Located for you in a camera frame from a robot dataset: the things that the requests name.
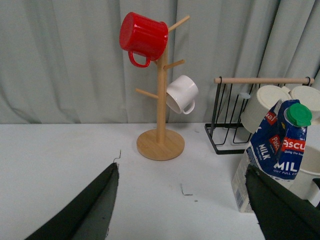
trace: round wooden base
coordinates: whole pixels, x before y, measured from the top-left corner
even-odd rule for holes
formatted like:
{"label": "round wooden base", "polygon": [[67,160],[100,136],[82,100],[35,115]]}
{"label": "round wooden base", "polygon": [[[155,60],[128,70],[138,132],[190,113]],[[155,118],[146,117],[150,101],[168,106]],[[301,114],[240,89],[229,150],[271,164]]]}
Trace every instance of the round wooden base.
{"label": "round wooden base", "polygon": [[142,133],[136,140],[139,153],[151,160],[166,161],[178,157],[185,148],[185,140],[175,131],[165,130],[163,144],[157,143],[157,129]]}

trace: red mug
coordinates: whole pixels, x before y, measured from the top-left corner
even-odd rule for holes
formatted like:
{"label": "red mug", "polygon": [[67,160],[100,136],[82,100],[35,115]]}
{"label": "red mug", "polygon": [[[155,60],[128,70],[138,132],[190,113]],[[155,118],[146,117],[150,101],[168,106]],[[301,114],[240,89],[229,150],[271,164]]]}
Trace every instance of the red mug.
{"label": "red mug", "polygon": [[[129,12],[121,25],[119,42],[128,51],[130,62],[139,68],[146,68],[150,61],[158,60],[168,42],[168,27],[135,12]],[[145,64],[139,64],[134,54],[145,57]]]}

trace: white table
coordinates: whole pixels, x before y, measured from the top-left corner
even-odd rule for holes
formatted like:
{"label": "white table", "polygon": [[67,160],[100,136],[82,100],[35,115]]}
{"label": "white table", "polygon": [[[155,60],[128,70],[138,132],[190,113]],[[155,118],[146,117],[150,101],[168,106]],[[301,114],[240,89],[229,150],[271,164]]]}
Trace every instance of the white table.
{"label": "white table", "polygon": [[136,148],[155,124],[0,125],[0,239],[28,237],[120,151],[107,239],[264,239],[255,214],[238,212],[232,191],[241,155],[217,155],[204,125],[167,124],[185,140],[169,161],[149,160]]}

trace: white container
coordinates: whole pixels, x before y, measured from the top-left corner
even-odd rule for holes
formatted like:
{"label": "white container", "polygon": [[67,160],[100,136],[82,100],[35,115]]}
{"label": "white container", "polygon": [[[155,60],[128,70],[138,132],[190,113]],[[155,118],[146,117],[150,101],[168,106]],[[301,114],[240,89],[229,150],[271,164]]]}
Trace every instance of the white container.
{"label": "white container", "polygon": [[301,199],[309,200],[314,206],[320,202],[320,190],[312,181],[320,178],[320,151],[305,146],[300,170],[289,190]]}
{"label": "white container", "polygon": [[231,186],[235,197],[236,205],[240,213],[253,213],[249,195],[246,187],[246,172],[250,164],[250,159],[244,151],[241,161],[233,176]]}
{"label": "white container", "polygon": [[256,94],[248,101],[248,104],[241,114],[241,122],[250,133],[255,133],[261,121],[269,110],[282,99],[290,100],[289,89],[274,85],[265,85],[258,89]]}
{"label": "white container", "polygon": [[292,99],[300,100],[312,113],[311,123],[318,124],[320,117],[320,91],[310,86],[297,86],[289,92]]}

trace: green bottle cap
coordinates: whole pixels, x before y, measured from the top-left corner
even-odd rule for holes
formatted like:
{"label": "green bottle cap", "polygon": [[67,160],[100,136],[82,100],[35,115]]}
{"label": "green bottle cap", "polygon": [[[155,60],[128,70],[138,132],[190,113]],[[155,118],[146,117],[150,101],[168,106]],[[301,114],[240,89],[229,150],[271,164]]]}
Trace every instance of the green bottle cap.
{"label": "green bottle cap", "polygon": [[295,103],[287,109],[286,117],[293,125],[306,127],[311,125],[312,113],[305,105]]}

